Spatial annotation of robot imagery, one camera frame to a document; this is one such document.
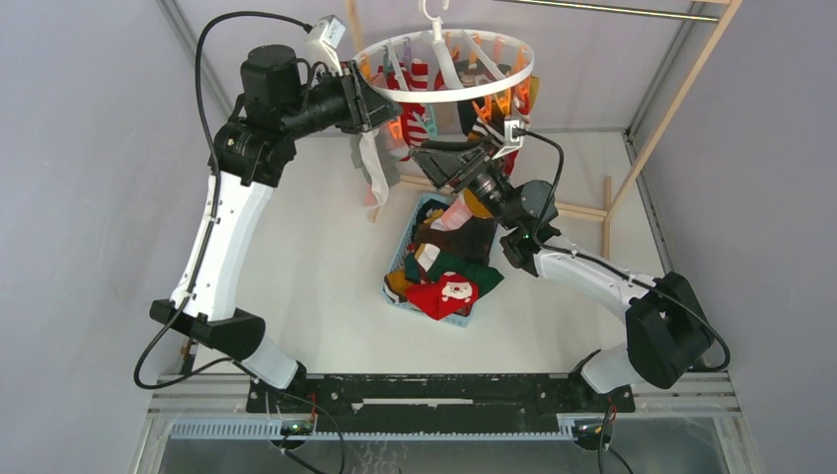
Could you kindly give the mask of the grey beige striped sock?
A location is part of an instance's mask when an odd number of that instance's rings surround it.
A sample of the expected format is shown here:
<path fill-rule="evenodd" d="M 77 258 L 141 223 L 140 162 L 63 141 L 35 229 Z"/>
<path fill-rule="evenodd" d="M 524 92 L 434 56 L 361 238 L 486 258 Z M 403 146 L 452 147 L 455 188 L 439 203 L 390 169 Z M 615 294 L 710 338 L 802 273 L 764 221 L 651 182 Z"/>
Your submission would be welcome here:
<path fill-rule="evenodd" d="M 371 186 L 373 180 L 370 176 L 368 166 L 363 158 L 364 150 L 362 147 L 366 148 L 366 145 L 364 145 L 364 137 L 364 134 L 351 135 L 349 137 L 351 162 L 353 168 L 360 171 L 366 184 Z M 406 148 L 390 148 L 390 140 L 388 138 L 384 138 L 381 132 L 375 132 L 372 134 L 372 137 L 374 138 L 375 149 L 378 154 L 378 160 L 382 173 L 386 178 L 387 186 L 389 188 L 393 188 L 401 182 L 398 163 L 400 159 L 403 158 Z"/>

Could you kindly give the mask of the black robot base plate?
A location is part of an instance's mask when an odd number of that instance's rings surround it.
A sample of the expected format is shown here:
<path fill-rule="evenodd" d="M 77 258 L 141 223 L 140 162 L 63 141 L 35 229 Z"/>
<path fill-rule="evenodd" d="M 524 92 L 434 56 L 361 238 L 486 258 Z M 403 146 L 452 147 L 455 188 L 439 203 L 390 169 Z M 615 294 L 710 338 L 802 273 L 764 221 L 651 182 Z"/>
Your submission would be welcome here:
<path fill-rule="evenodd" d="M 540 435 L 560 416 L 635 412 L 630 387 L 607 394 L 580 376 L 522 374 L 308 374 L 277 390 L 253 381 L 249 414 L 300 415 L 344 435 Z"/>

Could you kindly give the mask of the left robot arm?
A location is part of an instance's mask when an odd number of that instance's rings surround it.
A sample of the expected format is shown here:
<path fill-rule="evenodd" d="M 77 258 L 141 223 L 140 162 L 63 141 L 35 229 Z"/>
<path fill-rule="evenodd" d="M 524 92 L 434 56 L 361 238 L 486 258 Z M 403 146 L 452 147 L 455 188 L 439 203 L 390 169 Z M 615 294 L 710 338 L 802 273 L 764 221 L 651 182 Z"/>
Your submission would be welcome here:
<path fill-rule="evenodd" d="M 224 354 L 271 386 L 270 399 L 286 412 L 307 402 L 309 387 L 296 377 L 302 365 L 266 336 L 263 318 L 236 306 L 258 220 L 297 140 L 332 126 L 371 132 L 402 111 L 368 84 L 355 61 L 339 63 L 315 85 L 301 80 L 300 62 L 287 45 L 265 45 L 242 63 L 243 92 L 211 141 L 206 212 L 184 275 L 149 310 L 165 330 Z"/>

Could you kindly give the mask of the red santa sock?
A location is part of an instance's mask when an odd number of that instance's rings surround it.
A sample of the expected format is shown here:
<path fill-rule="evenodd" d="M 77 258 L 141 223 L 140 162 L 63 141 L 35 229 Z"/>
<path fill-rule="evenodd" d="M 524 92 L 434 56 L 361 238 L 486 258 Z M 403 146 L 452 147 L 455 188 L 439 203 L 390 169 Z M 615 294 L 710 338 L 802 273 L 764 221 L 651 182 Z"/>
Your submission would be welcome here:
<path fill-rule="evenodd" d="M 423 314 L 441 320 L 479 298 L 479 287 L 464 276 L 445 273 L 436 282 L 413 284 L 406 290 L 407 300 Z"/>

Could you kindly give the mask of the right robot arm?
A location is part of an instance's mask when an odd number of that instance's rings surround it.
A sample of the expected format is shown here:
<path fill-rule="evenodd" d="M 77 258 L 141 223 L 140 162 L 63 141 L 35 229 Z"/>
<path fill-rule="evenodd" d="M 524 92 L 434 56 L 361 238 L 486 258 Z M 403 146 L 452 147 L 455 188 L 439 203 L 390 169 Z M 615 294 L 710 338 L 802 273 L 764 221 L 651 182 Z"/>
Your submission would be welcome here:
<path fill-rule="evenodd" d="M 437 188 L 468 190 L 507 233 L 500 239 L 509 263 L 533 277 L 567 284 L 618 317 L 625 343 L 597 350 L 573 370 L 571 400 L 594 411 L 610 392 L 641 381 L 668 389 L 719 341 L 682 275 L 634 273 L 574 244 L 551 226 L 560 179 L 513 185 L 485 140 L 427 140 L 411 158 Z"/>

